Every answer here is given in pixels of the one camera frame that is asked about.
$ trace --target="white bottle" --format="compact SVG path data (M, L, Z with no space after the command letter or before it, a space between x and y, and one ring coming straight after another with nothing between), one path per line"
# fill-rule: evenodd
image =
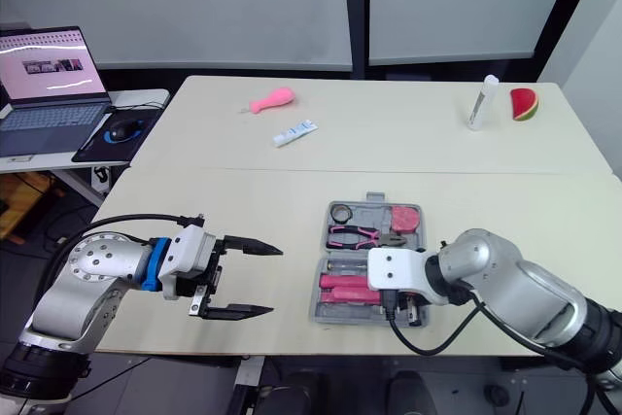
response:
M477 131L482 127L486 108L490 107L491 102L495 99L498 87L499 78L495 75L488 75L484 79L484 85L482 85L482 89L479 91L479 96L477 96L477 100L475 101L473 112L468 118L468 128Z

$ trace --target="pink toy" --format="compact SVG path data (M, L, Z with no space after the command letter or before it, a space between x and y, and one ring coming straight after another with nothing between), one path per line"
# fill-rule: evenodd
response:
M279 87L270 93L265 99L251 102L251 112L258 114L268 107L283 106L289 104L295 98L294 92L288 87Z
M407 206L391 208L391 228L396 233L412 233L419 225L419 213Z

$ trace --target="laptop screen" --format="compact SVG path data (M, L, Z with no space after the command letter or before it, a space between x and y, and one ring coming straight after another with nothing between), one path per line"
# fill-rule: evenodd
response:
M78 28L0 37L0 81L12 101L106 92Z

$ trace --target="watermelon slice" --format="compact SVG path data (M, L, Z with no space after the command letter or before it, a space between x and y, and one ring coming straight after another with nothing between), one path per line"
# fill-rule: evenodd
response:
M516 121L527 121L537 111L537 94L533 89L528 87L517 87L509 92L512 96L512 108Z

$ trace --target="laptop keyboard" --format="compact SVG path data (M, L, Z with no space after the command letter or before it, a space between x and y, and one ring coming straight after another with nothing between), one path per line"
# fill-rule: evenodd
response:
M12 111L0 124L2 131L32 130L58 126L90 125L99 116L101 105L71 106Z

